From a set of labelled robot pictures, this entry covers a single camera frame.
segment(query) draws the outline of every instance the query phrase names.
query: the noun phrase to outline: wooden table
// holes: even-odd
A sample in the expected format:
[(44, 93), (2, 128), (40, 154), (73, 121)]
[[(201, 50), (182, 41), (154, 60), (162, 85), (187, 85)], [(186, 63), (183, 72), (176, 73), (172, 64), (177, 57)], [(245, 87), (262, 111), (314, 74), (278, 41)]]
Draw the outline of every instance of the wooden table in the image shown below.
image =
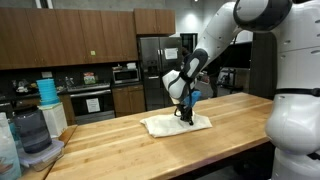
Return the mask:
[(268, 142), (272, 101), (238, 93), (198, 102), (213, 127), (153, 138), (142, 118), (174, 107), (78, 126), (47, 179), (169, 179)]

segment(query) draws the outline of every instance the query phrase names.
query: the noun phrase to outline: blue object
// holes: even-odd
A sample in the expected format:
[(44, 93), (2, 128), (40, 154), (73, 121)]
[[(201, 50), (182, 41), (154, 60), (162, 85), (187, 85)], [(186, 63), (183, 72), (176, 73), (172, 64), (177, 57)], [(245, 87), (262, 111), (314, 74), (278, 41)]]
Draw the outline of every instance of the blue object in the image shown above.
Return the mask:
[(41, 100), (40, 101), (40, 105), (41, 106), (47, 106), (47, 105), (57, 104), (59, 102), (60, 102), (60, 99), (57, 97), (57, 98), (52, 99), (52, 100), (45, 100), (45, 101)]
[(193, 91), (191, 94), (191, 106), (190, 106), (189, 95), (183, 100), (183, 103), (189, 107), (193, 107), (196, 104), (196, 102), (199, 100), (200, 96), (201, 96), (200, 91)]
[(60, 102), (59, 100), (57, 101), (57, 90), (53, 79), (37, 80), (37, 84), (41, 97), (41, 105), (50, 105)]
[(10, 123), (9, 127), (10, 127), (10, 131), (11, 131), (11, 134), (12, 134), (12, 137), (13, 137), (14, 141), (18, 141), (19, 140), (19, 136), (18, 136), (18, 134), (16, 132), (16, 128), (14, 126), (14, 123)]

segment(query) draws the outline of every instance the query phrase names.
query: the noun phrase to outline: refrigerator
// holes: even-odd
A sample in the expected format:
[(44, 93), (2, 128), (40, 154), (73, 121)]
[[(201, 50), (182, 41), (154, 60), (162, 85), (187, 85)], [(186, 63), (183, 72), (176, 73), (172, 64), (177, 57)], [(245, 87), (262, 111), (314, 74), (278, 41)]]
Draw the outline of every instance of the refrigerator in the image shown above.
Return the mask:
[(180, 70), (181, 38), (139, 38), (138, 47), (147, 111), (173, 106), (162, 77), (172, 69)]

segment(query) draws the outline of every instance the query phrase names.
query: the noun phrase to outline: white robot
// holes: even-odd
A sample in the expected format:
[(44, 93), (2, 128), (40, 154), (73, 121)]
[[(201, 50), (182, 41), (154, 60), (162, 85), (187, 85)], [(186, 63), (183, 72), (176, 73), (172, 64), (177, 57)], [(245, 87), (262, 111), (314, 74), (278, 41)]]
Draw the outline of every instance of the white robot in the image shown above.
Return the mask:
[(266, 134), (276, 146), (273, 180), (320, 180), (320, 1), (238, 0), (224, 4), (199, 38), (181, 72), (163, 82), (181, 120), (192, 125), (185, 103), (196, 76), (242, 30), (277, 39), (278, 82)]

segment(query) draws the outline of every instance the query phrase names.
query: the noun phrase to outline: kitchen cabinet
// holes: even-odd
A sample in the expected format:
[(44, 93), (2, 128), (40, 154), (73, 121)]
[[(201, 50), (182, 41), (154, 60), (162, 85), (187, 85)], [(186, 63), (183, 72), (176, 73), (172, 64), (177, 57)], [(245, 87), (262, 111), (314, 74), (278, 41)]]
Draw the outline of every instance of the kitchen cabinet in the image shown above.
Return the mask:
[(25, 9), (0, 8), (1, 69), (40, 67)]
[(116, 117), (145, 112), (145, 99), (142, 85), (112, 89)]
[(107, 60), (124, 60), (121, 46), (121, 32), (117, 11), (101, 11), (104, 41), (106, 42)]
[(22, 99), (17, 101), (17, 106), (25, 104), (35, 104), (37, 106), (40, 106), (40, 98)]
[(4, 47), (4, 42), (0, 37), (0, 70), (2, 69), (11, 69), (12, 65), (9, 60), (8, 53)]
[(55, 10), (69, 65), (89, 63), (78, 10)]
[(133, 12), (118, 12), (124, 60), (138, 60), (137, 39)]
[(68, 65), (54, 10), (26, 9), (41, 66)]
[(106, 43), (112, 45), (113, 42), (105, 41), (100, 11), (79, 10), (79, 14), (88, 61), (90, 63), (107, 62)]
[(66, 120), (68, 126), (75, 124), (75, 116), (73, 112), (73, 107), (71, 103), (71, 98), (69, 94), (59, 95), (60, 101), (63, 104), (64, 113), (66, 115)]
[(137, 35), (170, 35), (176, 32), (173, 10), (134, 9), (134, 17)]
[(108, 61), (138, 60), (132, 12), (101, 11)]

